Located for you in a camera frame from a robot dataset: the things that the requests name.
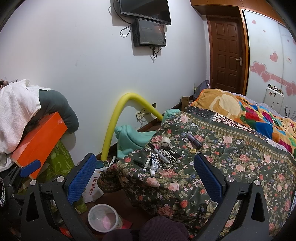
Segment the dark purple pants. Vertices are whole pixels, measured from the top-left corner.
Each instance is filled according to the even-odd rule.
[[[102,241],[188,241],[184,224],[165,217],[154,217],[140,230],[117,229],[107,233]]]

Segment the white towel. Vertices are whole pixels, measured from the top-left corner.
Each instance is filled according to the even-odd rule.
[[[41,109],[37,85],[29,80],[11,83],[0,91],[0,152],[11,153],[18,146],[25,126]]]

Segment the metal bolt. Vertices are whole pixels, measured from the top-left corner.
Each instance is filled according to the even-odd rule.
[[[255,185],[257,185],[257,186],[260,186],[260,185],[261,185],[261,183],[260,183],[259,180],[255,180],[254,183],[255,183]]]
[[[57,182],[58,182],[58,183],[61,183],[61,182],[63,182],[64,180],[65,180],[65,178],[64,178],[63,176],[60,176],[60,177],[57,178]]]
[[[35,185],[36,184],[36,180],[34,179],[34,180],[32,180],[32,181],[30,181],[30,185]]]
[[[229,182],[229,183],[231,183],[231,182],[234,181],[234,178],[232,176],[227,176],[226,177],[226,181]]]

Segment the electrical outlet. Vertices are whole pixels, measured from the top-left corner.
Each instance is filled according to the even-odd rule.
[[[144,113],[144,114],[150,114],[151,112],[149,110],[147,110],[147,108],[143,108],[141,109],[141,112]]]
[[[140,111],[138,111],[136,112],[136,117],[137,117],[137,120],[140,120],[144,117],[144,115]]]

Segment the wall-mounted tv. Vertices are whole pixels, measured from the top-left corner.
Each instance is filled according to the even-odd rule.
[[[167,0],[119,0],[120,13],[171,25]]]

